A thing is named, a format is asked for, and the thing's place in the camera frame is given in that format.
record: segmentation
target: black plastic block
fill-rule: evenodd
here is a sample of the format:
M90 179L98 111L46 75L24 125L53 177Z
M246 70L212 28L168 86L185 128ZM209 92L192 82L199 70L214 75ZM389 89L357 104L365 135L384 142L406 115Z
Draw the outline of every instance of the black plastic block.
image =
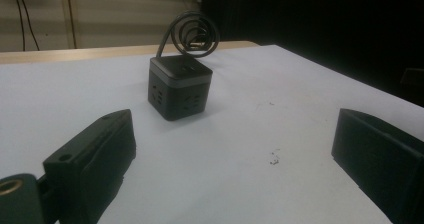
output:
M115 198L136 155L130 110L99 118L44 162L61 224L94 224Z
M33 175L19 174L0 180L0 223L46 223Z
M424 143L368 114L341 109L334 160L393 223L424 223Z
M190 56L150 60L148 100L169 121L205 110L212 70Z

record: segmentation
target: hole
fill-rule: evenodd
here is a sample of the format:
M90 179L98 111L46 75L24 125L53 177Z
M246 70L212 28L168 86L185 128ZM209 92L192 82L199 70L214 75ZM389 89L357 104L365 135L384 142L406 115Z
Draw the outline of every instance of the hole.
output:
M71 159L71 157L72 157L72 155L66 154L66 155L59 157L59 161L67 161L67 160Z
M10 180L0 183L0 196L7 195L18 190L23 184L22 180Z

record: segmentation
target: dark background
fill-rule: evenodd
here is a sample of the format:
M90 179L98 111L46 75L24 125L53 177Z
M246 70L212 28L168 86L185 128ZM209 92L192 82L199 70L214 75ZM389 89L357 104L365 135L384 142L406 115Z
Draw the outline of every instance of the dark background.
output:
M202 11L222 40L276 44L424 106L424 87L401 83L424 69L424 0L203 0Z

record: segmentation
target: cable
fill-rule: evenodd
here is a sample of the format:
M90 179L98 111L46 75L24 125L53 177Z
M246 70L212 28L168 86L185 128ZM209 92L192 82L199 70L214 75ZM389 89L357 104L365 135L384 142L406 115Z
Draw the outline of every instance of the cable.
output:
M22 20L21 4L19 4L19 0L16 0L16 4L18 4L19 18L21 20L22 51L25 51L25 29L24 29L24 22Z
M181 54L194 58L211 54L218 46L220 39L218 29L212 20L196 11L184 12L171 22L159 45L156 57L162 56L169 35L171 35L172 43Z
M25 5L25 0L22 0L22 4L24 5L24 9L25 9L25 13L26 13L26 16L27 16L28 26L29 26L29 30L31 31L32 39L34 39L35 45L37 46L37 50L39 51L40 47L38 46L37 39L35 38L34 32L32 31L31 19L29 18L28 9Z

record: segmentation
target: spiral wire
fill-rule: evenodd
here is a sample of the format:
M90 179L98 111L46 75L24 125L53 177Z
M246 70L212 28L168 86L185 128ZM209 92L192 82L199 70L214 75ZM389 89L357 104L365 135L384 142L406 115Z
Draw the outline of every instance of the spiral wire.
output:
M218 46L220 37L216 25L200 12L184 12L170 24L156 57L161 57L166 41L171 35L175 48L183 54L194 58L211 54Z

